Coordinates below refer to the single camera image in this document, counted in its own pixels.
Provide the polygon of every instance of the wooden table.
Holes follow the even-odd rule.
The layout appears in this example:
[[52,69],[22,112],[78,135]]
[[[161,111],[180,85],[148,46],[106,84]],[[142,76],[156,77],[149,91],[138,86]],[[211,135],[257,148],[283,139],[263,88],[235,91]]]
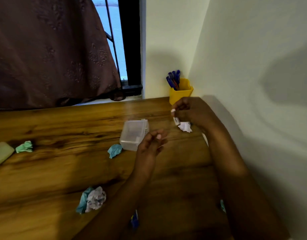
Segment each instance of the wooden table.
[[148,119],[169,131],[138,207],[140,227],[124,239],[228,239],[226,215],[199,129],[175,126],[168,98],[0,112],[0,141],[34,152],[0,165],[0,239],[71,239],[97,213],[75,212],[81,193],[101,185],[109,201],[133,169],[135,152],[109,159],[124,121]]

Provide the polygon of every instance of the plastic box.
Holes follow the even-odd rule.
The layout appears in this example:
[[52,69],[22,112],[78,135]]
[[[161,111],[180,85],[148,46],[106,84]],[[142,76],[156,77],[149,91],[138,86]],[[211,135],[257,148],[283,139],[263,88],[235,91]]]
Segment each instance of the plastic box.
[[180,78],[179,91],[175,91],[173,88],[170,88],[169,92],[169,103],[173,105],[182,97],[190,97],[194,88],[190,85],[189,80],[186,78]]
[[148,120],[130,120],[126,121],[120,136],[120,145],[125,150],[136,151],[138,145],[149,132]]

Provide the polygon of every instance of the yellow pen holder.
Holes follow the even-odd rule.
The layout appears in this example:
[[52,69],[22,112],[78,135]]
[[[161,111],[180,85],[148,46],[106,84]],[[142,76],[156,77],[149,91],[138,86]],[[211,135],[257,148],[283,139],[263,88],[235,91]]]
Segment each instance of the yellow pen holder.
[[182,97],[190,97],[194,88],[190,86],[189,80],[186,78],[180,78],[179,91],[175,91],[173,88],[170,88],[169,92],[169,103],[173,105]]

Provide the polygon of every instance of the wall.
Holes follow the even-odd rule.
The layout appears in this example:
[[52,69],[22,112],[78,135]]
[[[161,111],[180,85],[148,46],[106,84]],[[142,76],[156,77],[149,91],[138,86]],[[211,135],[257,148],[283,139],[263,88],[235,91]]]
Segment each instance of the wall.
[[189,79],[307,239],[307,0],[210,0]]
[[180,69],[188,76],[208,3],[146,0],[145,98],[169,96],[168,72]]

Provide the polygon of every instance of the clear plastic container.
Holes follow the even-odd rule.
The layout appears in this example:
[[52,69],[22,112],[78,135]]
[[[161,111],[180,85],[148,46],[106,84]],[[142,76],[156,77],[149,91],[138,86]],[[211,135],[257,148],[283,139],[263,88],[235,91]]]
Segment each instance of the clear plastic container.
[[129,120],[123,125],[120,136],[120,145],[125,150],[136,151],[138,145],[149,132],[148,120]]

